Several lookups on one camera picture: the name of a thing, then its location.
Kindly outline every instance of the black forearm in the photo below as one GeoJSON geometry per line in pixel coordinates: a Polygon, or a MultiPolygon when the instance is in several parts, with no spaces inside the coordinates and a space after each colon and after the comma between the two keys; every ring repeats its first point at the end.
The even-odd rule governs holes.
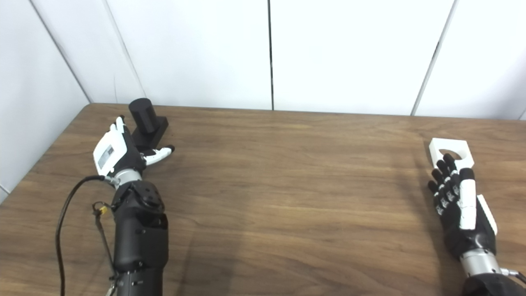
{"type": "Polygon", "coordinates": [[[168,261],[168,221],[157,189],[133,181],[114,198],[114,266],[119,296],[162,296],[168,261]]]}
{"type": "Polygon", "coordinates": [[[463,296],[526,296],[524,288],[503,274],[483,273],[464,282],[463,296]]]}

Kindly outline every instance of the silver wrist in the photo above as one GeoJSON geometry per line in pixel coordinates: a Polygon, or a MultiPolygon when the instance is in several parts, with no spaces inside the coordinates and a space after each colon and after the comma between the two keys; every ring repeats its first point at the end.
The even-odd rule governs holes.
{"type": "Polygon", "coordinates": [[[462,254],[460,262],[468,277],[482,273],[502,274],[495,255],[485,249],[474,249],[462,254]]]}

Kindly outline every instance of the wood grain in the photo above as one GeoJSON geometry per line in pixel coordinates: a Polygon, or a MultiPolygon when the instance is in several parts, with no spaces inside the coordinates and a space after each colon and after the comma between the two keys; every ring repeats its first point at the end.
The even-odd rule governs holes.
{"type": "MultiPolygon", "coordinates": [[[[170,224],[164,295],[455,295],[426,183],[432,137],[464,139],[499,224],[498,260],[526,271],[526,122],[157,107],[175,153],[145,172],[170,224]]],[[[0,205],[0,294],[57,295],[53,236],[71,188],[126,105],[84,108],[0,205]]],[[[62,242],[67,295],[104,295],[109,270],[82,187],[62,242]]],[[[113,221],[103,217],[110,243],[113,221]]]]}

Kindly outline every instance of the white fingertip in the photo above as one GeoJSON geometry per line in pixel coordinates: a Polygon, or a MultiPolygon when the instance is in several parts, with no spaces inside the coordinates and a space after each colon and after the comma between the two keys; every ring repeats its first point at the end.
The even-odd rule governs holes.
{"type": "Polygon", "coordinates": [[[146,161],[146,165],[151,165],[154,163],[157,163],[163,159],[165,159],[167,156],[171,154],[171,149],[168,147],[161,148],[160,150],[154,150],[154,155],[144,156],[144,160],[146,161]]]}
{"type": "Polygon", "coordinates": [[[117,125],[117,130],[121,133],[124,133],[124,121],[122,117],[117,117],[117,119],[115,120],[115,124],[117,125]]]}
{"type": "Polygon", "coordinates": [[[495,218],[493,217],[493,214],[491,213],[490,207],[488,206],[488,203],[486,202],[486,199],[482,194],[477,195],[477,198],[479,199],[480,206],[484,210],[484,213],[486,214],[486,217],[488,218],[488,222],[490,222],[491,228],[493,229],[493,232],[495,235],[497,235],[497,223],[495,222],[495,218]]]}
{"type": "Polygon", "coordinates": [[[477,225],[477,189],[475,180],[466,179],[460,182],[460,229],[473,230],[477,225]]]}

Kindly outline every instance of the black cable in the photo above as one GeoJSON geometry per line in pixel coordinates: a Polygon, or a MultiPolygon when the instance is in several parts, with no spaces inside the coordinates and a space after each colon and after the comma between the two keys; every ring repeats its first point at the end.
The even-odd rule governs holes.
{"type": "Polygon", "coordinates": [[[80,180],[80,182],[78,182],[77,185],[73,187],[68,197],[66,198],[66,202],[64,203],[62,211],[60,212],[60,216],[58,217],[57,231],[55,232],[55,248],[57,250],[58,270],[60,272],[60,296],[65,296],[66,294],[66,277],[64,275],[64,263],[62,262],[62,250],[60,248],[60,230],[62,229],[62,223],[64,222],[64,216],[66,215],[67,207],[69,206],[73,195],[75,195],[75,192],[77,192],[77,190],[80,188],[80,186],[82,186],[82,184],[92,180],[104,181],[105,178],[106,177],[104,176],[93,175],[80,180]]]}
{"type": "Polygon", "coordinates": [[[524,276],[524,274],[522,274],[521,272],[517,273],[515,275],[516,278],[518,278],[519,280],[521,280],[521,282],[525,283],[526,284],[526,277],[524,276]]]}
{"type": "Polygon", "coordinates": [[[112,280],[114,280],[117,278],[117,271],[115,270],[115,266],[113,264],[112,253],[109,250],[108,241],[106,240],[106,235],[104,234],[104,228],[102,226],[102,223],[100,222],[100,216],[104,214],[104,211],[102,210],[103,207],[97,209],[95,207],[97,204],[102,204],[103,207],[106,207],[106,211],[111,211],[112,206],[103,201],[98,201],[92,204],[93,215],[95,216],[95,226],[97,226],[97,229],[99,230],[100,238],[102,239],[102,244],[104,245],[104,251],[106,252],[106,256],[108,256],[109,268],[111,269],[113,274],[112,280]]]}

